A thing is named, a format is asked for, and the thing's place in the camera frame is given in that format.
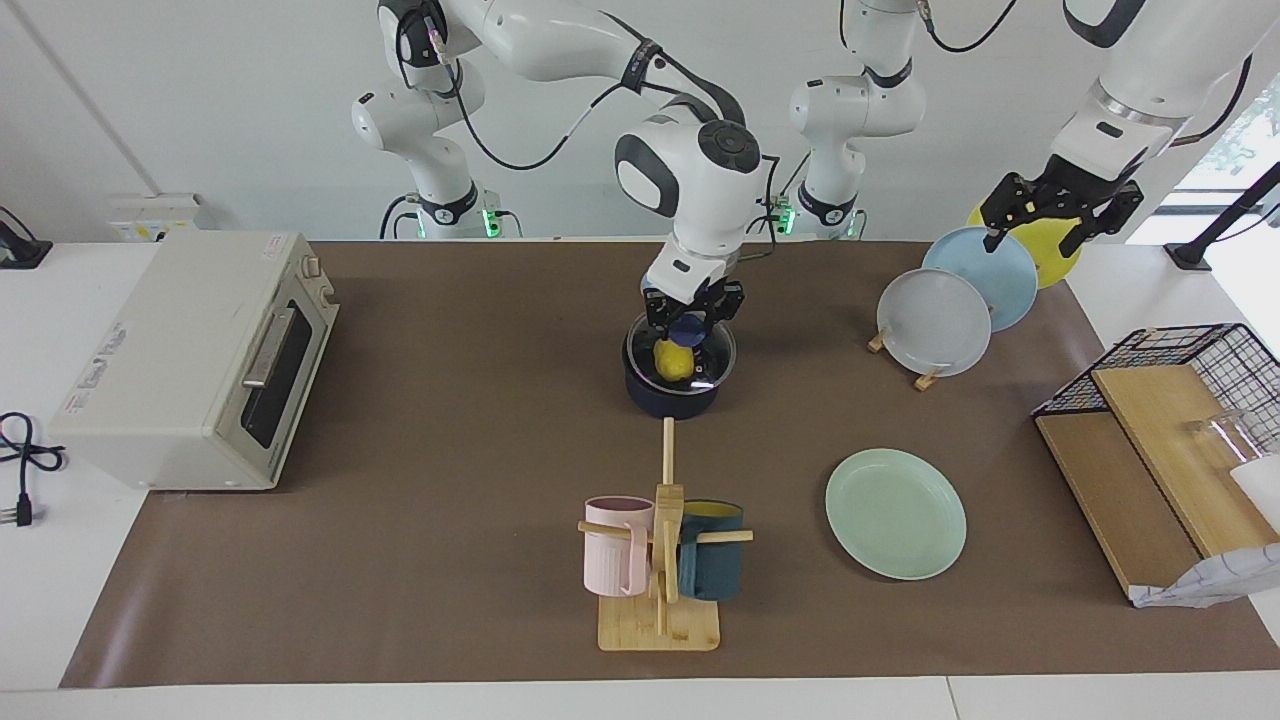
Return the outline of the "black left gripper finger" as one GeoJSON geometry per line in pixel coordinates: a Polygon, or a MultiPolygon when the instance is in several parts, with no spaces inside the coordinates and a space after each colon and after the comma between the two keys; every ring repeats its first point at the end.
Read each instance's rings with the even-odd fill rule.
{"type": "Polygon", "coordinates": [[[980,218],[986,227],[983,246],[995,252],[1012,228],[1036,220],[1037,182],[1009,172],[980,204],[980,218]]]}
{"type": "Polygon", "coordinates": [[[1144,193],[1137,182],[1126,182],[1106,202],[1082,204],[1071,211],[1076,224],[1060,241],[1060,256],[1070,258],[1100,234],[1116,234],[1143,202],[1144,193]]]}

